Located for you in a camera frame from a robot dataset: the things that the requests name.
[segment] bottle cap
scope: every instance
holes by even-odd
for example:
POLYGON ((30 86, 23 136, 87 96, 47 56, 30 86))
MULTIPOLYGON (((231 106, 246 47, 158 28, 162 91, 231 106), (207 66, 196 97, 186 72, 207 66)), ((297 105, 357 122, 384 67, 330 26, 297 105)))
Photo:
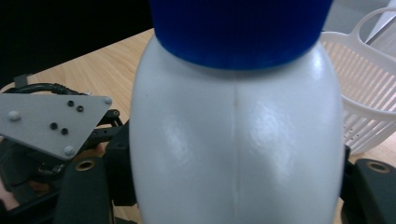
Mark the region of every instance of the bottle cap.
POLYGON ((221 69, 297 59, 318 40, 332 0, 150 0, 155 34, 177 57, 221 69))

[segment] gray metal plate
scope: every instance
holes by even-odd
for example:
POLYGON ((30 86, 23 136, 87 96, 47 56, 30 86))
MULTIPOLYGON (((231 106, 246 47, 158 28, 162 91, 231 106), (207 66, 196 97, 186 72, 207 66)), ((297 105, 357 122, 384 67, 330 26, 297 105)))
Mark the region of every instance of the gray metal plate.
POLYGON ((62 160, 73 158, 111 106, 107 96, 0 94, 0 135, 62 160), (51 123, 57 124, 51 129, 51 123))

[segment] white laundry basket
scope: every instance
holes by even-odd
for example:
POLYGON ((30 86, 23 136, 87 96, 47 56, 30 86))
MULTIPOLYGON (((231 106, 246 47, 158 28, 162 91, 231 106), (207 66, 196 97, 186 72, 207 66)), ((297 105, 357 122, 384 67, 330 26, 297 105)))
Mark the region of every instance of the white laundry basket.
POLYGON ((344 103, 344 142, 352 154, 376 147, 396 131, 396 60, 361 41, 359 32, 381 8, 365 16, 345 35, 323 32, 340 82, 344 103))

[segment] black bolt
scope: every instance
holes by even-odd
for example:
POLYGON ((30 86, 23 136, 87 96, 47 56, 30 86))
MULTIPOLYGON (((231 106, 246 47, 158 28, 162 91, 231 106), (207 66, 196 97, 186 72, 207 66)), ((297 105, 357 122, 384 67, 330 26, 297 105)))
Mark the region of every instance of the black bolt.
POLYGON ((58 124, 55 123, 55 122, 52 122, 52 123, 49 125, 49 127, 50 127, 52 130, 56 130, 56 129, 58 128, 58 124))
POLYGON ((67 105, 68 106, 73 106, 74 105, 74 101, 67 101, 67 105))
POLYGON ((82 111, 84 111, 84 106, 79 105, 79 106, 77 106, 76 110, 77 110, 78 112, 82 112, 82 111))
POLYGON ((69 133, 69 130, 67 130, 66 128, 61 129, 61 134, 66 135, 68 133, 69 133))

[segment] wooden table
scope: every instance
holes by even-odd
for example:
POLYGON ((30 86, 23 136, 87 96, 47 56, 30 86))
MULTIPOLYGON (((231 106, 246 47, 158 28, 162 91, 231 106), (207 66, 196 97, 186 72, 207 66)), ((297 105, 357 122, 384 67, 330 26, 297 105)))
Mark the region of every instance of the wooden table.
MULTIPOLYGON (((52 67, 51 69, 29 77, 29 83, 49 82, 59 83, 76 91, 91 91, 92 95, 108 95, 113 98, 112 108, 120 111, 120 118, 126 121, 129 118, 134 74, 145 46, 153 35, 148 30, 139 35, 124 39, 118 43, 86 54, 75 60, 52 67)), ((396 166, 396 134, 380 146, 357 156, 360 158, 379 160, 396 166)), ((337 207, 334 223, 341 223, 337 207)), ((116 207, 118 217, 131 219, 142 223, 136 206, 116 207)))

